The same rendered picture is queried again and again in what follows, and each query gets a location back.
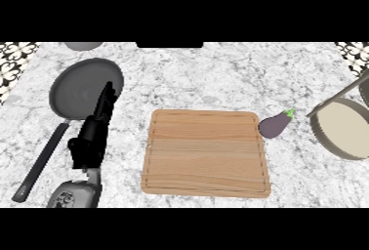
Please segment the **grey round bowl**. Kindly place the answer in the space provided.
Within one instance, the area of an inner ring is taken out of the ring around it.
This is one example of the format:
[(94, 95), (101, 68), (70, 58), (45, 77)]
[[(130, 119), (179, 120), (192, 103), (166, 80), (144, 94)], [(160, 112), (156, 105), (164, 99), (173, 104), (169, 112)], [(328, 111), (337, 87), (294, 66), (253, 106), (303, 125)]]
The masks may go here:
[(101, 42), (67, 42), (67, 47), (74, 51), (91, 51), (98, 48), (102, 43)]

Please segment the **grey frying pan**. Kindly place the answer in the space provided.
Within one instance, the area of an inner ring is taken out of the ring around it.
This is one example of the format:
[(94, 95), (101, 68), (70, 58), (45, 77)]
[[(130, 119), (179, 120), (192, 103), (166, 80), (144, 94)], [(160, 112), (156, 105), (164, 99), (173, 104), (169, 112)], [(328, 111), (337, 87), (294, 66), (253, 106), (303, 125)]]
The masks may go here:
[(116, 96), (120, 97), (125, 87), (125, 75), (119, 64), (101, 58), (94, 58), (74, 63), (61, 73), (51, 87), (49, 104), (54, 112), (64, 118), (48, 144), (35, 162), (26, 180), (15, 192), (12, 199), (26, 202), (40, 173), (61, 142), (70, 123), (76, 120), (86, 121), (94, 115), (98, 98), (111, 82)]

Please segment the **wooden cutting board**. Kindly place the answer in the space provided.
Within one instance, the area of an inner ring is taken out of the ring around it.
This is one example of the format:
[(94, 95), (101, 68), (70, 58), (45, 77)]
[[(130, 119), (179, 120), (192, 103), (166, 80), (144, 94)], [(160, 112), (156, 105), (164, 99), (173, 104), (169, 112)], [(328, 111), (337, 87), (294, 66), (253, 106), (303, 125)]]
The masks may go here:
[(266, 198), (272, 184), (259, 122), (247, 111), (159, 109), (144, 192)]

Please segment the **purple eggplant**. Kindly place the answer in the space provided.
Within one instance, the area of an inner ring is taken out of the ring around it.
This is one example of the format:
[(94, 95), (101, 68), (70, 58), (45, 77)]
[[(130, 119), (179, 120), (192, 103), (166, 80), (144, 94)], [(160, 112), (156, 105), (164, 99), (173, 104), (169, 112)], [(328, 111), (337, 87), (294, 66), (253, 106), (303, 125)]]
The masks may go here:
[(266, 118), (259, 125), (259, 130), (265, 138), (274, 139), (283, 133), (287, 125), (294, 119), (294, 109), (285, 110), (281, 114)]

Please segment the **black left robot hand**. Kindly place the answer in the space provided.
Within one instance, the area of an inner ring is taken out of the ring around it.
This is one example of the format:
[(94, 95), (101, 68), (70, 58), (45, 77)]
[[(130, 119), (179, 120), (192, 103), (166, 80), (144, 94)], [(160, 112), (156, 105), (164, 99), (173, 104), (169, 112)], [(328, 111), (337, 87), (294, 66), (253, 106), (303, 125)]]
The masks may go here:
[(101, 166), (107, 149), (108, 126), (117, 99), (113, 83), (108, 82), (98, 98), (94, 115), (85, 121), (79, 137), (68, 141), (74, 169), (95, 169)]

